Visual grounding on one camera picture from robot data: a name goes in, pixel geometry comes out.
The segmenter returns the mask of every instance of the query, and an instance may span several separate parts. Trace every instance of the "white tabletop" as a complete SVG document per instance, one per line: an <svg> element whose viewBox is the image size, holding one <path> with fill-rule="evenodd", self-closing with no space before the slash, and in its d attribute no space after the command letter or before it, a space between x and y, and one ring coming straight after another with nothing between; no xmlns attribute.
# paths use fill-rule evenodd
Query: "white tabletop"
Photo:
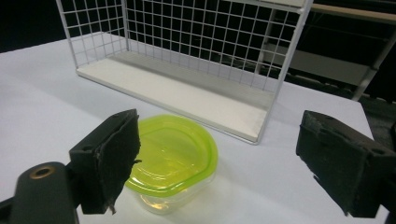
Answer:
<svg viewBox="0 0 396 224"><path fill-rule="evenodd" d="M68 150L112 114L136 108L141 119L170 114L78 77L65 40L0 54L0 201L18 176L47 161L69 162ZM284 83L264 138L251 146L208 129L219 149L215 180L167 216L144 210L124 189L111 216L80 223L384 223L345 217L295 154L304 110L340 119L372 137L359 103Z"/></svg>

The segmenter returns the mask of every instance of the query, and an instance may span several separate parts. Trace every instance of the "plastic container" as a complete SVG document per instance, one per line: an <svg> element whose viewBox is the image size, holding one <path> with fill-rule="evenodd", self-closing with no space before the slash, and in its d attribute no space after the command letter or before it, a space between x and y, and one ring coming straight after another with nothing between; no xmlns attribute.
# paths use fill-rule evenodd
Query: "plastic container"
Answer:
<svg viewBox="0 0 396 224"><path fill-rule="evenodd" d="M192 120L161 115L139 122L141 141L126 186L152 213L168 214L189 202L214 178L218 151L212 136Z"/></svg>

